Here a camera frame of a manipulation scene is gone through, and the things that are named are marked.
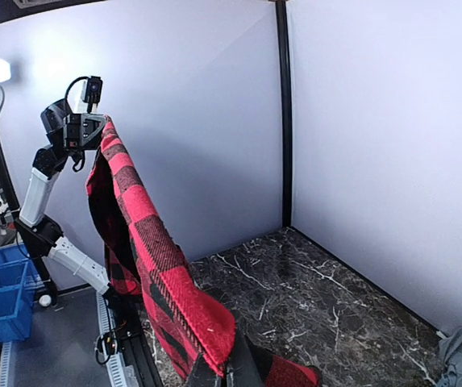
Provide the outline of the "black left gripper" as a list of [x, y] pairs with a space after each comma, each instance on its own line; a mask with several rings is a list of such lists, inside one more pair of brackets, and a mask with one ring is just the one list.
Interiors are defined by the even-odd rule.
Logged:
[[63, 126], [65, 150], [79, 152], [98, 149], [106, 124], [107, 119], [103, 114], [68, 114]]

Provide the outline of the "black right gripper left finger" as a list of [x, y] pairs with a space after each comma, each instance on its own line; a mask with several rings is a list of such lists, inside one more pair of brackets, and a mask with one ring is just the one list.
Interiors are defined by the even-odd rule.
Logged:
[[188, 376], [186, 387], [223, 387], [224, 379], [213, 371], [204, 356], [200, 354], [196, 359], [192, 372]]

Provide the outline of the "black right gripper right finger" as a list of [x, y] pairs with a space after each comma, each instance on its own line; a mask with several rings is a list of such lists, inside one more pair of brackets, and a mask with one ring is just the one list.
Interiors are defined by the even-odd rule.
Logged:
[[240, 332], [235, 335], [235, 344], [227, 361], [226, 383], [230, 387], [264, 386], [247, 340]]

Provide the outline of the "red black plaid shirt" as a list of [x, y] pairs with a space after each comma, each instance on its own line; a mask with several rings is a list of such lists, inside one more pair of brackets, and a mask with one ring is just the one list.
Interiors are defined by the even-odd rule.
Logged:
[[[142, 297], [152, 329], [185, 383], [202, 354], [227, 386], [227, 361], [239, 332], [235, 317], [195, 285], [187, 259], [160, 219], [112, 122], [102, 131], [86, 189], [94, 225], [110, 249], [110, 283], [122, 295]], [[316, 368], [243, 336], [264, 386], [322, 384]]]

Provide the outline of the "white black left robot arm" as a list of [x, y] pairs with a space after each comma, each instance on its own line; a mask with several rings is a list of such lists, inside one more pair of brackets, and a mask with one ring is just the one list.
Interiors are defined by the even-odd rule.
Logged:
[[44, 283], [45, 293], [39, 302], [46, 307], [58, 301], [58, 288], [44, 263], [48, 258], [89, 284], [116, 317], [129, 322], [133, 302], [119, 294], [110, 283], [107, 270], [77, 248], [65, 236], [60, 224], [46, 215], [53, 186], [67, 160], [73, 159], [76, 166], [84, 165], [85, 152], [100, 144], [108, 118], [89, 110], [75, 113], [66, 98], [48, 106], [40, 117], [48, 145], [36, 151], [27, 192], [15, 220], [16, 230]]

